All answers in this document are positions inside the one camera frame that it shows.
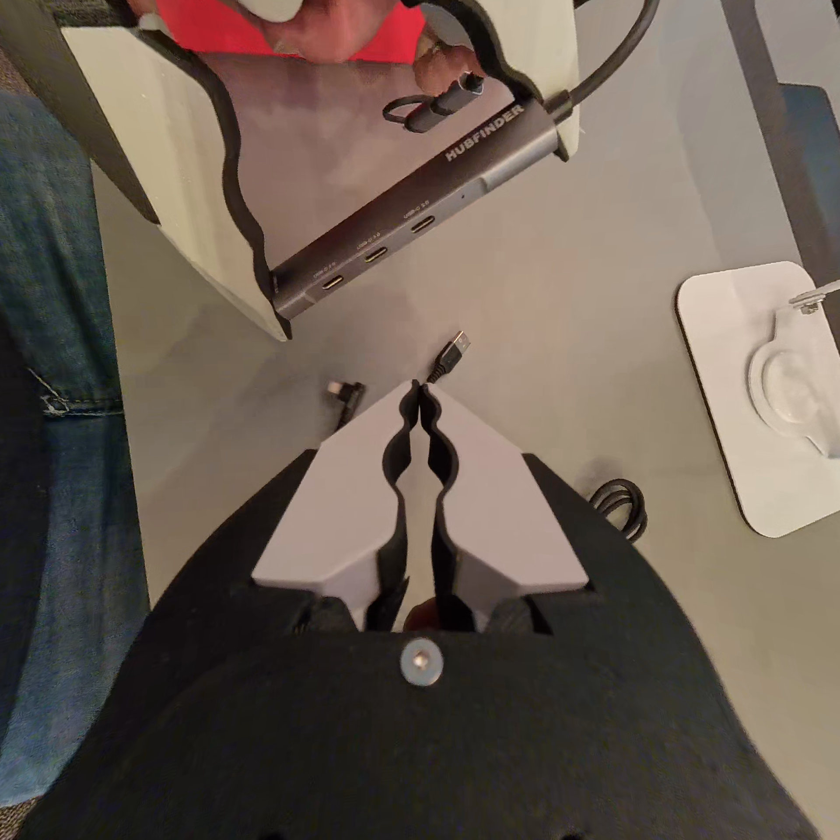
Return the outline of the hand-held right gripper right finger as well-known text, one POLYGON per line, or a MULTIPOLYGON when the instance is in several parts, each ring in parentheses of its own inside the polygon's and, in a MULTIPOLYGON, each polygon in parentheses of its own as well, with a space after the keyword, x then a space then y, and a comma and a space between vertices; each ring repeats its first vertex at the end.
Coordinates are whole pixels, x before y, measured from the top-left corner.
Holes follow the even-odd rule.
POLYGON ((436 385, 421 390, 435 502, 432 562, 442 621, 488 621, 502 602, 589 583, 524 453, 436 385))

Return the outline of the grey usb hub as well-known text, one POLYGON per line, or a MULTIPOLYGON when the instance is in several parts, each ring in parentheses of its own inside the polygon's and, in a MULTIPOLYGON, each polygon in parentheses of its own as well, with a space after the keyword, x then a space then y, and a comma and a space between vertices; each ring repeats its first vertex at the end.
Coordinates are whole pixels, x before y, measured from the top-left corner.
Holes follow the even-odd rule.
POLYGON ((537 101, 511 103, 274 268, 277 318, 298 317, 550 154, 569 157, 558 119, 537 101))

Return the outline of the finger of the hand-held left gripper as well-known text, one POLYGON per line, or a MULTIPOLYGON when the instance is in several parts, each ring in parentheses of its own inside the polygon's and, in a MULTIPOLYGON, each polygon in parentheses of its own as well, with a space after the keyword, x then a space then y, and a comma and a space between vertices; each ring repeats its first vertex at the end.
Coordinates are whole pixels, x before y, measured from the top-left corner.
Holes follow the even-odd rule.
POLYGON ((290 322, 274 307, 263 230, 238 179, 242 150, 223 82, 160 31, 61 29, 158 228, 237 310, 279 341, 290 322))
POLYGON ((421 2, 430 38, 469 56, 469 72, 547 110, 580 80, 572 1, 421 2))

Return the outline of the red plastic bin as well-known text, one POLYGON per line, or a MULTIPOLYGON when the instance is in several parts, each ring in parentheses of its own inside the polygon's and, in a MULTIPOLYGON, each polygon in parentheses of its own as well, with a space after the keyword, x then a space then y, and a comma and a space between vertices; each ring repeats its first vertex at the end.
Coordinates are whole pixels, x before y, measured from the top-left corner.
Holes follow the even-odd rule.
MULTIPOLYGON (((160 1, 156 5, 174 41, 185 49, 200 54, 276 54, 259 26, 226 2, 160 1)), ((397 3, 369 42, 346 60, 409 65, 425 25, 420 8, 397 3)))

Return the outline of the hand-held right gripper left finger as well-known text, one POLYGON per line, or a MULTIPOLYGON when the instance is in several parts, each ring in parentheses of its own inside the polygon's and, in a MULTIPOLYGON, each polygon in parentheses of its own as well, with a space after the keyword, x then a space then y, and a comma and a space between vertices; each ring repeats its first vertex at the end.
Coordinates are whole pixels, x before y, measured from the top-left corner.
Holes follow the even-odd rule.
POLYGON ((406 586, 406 515, 418 382, 407 381, 318 448, 261 554, 258 585, 340 599, 358 628, 391 628, 406 586))

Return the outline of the person's jeans leg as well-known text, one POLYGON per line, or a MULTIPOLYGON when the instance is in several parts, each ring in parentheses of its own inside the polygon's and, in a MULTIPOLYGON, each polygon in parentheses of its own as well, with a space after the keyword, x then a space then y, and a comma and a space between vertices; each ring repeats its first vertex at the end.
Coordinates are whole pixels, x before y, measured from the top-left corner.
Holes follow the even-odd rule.
POLYGON ((2 91, 2 809, 47 792, 150 609, 91 166, 2 91))

